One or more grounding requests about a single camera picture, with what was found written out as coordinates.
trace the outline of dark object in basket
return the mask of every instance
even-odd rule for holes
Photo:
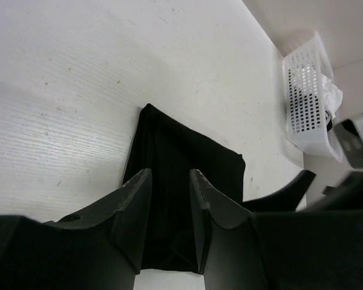
[[[332,124],[332,116],[329,111],[325,111],[325,123],[327,124],[327,132],[331,131],[333,124]]]

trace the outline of white surface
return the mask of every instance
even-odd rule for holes
[[[245,199],[281,188],[303,166],[281,61],[240,0],[0,1],[0,214],[57,220],[118,188],[148,102],[242,153]]]
[[[286,56],[319,31],[332,67],[363,60],[363,0],[243,0]]]
[[[333,132],[327,132],[322,75],[333,81],[328,55],[318,33],[284,58],[287,136],[304,153],[342,161]]]
[[[335,83],[343,91],[344,98],[339,108],[340,119],[349,118],[363,112],[363,61],[336,69]],[[315,202],[322,198],[326,185],[339,183],[349,170],[352,170],[345,160],[342,164],[331,158],[304,155],[304,165],[317,174],[307,192],[307,201]]]

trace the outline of black plastic part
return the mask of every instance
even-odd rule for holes
[[[302,170],[295,179],[277,192],[263,198],[242,202],[240,205],[250,211],[295,211],[315,176],[309,170]]]
[[[0,289],[133,289],[151,171],[59,222],[0,216]]]
[[[363,169],[363,142],[354,122],[346,119],[336,124],[333,130],[350,165],[353,168]]]
[[[330,195],[333,194],[335,188],[333,186],[326,186],[324,191],[322,192],[323,195]]]
[[[363,289],[363,187],[355,191],[354,180],[363,182],[363,173],[352,173],[333,201],[304,212],[253,213],[192,170],[192,209],[199,211],[193,213],[195,235],[204,241],[197,257],[206,290]],[[348,192],[355,210],[340,202]]]

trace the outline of hole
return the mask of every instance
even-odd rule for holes
[[[342,141],[342,144],[343,144],[343,147],[344,147],[344,149],[345,149],[346,151],[348,151],[348,152],[350,152],[350,151],[351,151],[351,144],[350,144],[348,141],[343,140],[343,141]]]
[[[360,139],[357,138],[352,138],[352,144],[355,146],[355,148],[357,148],[358,150],[362,150],[363,149],[363,145],[360,142]]]
[[[78,221],[81,218],[79,214],[69,214],[68,216],[63,217],[59,220],[59,222],[73,222]]]

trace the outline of white wall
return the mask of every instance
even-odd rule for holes
[[[283,56],[318,30],[332,67],[363,60],[363,0],[243,0]]]
[[[343,91],[343,103],[339,110],[342,119],[363,112],[363,61],[334,70],[335,83]],[[331,158],[304,154],[304,167],[318,176],[307,192],[307,202],[322,197],[326,185],[338,183],[351,169],[346,160],[343,164]]]

